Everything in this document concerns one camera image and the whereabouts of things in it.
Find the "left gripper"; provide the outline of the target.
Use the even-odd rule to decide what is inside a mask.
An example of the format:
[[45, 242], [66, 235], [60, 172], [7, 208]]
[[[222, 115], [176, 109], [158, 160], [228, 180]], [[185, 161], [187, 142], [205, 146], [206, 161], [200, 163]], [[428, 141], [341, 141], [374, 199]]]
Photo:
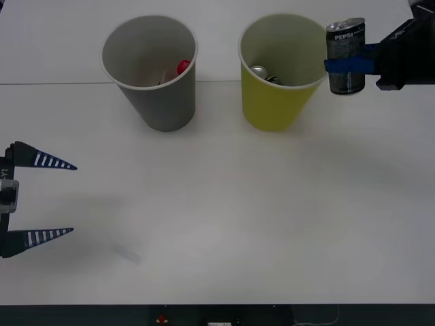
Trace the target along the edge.
[[73, 228], [8, 231], [10, 215], [16, 212], [14, 165], [77, 170], [73, 164], [23, 142], [13, 143], [13, 154], [10, 148], [5, 150], [1, 156], [1, 257], [13, 257], [74, 231]]

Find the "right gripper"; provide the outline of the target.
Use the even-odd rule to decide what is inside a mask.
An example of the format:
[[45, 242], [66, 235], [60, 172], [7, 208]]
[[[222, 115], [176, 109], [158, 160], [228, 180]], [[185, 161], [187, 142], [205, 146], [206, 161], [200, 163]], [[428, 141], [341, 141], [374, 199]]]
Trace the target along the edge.
[[366, 44], [364, 58], [326, 59], [324, 65], [329, 73], [377, 74], [377, 87], [384, 91], [433, 85], [434, 19], [409, 19], [381, 43]]

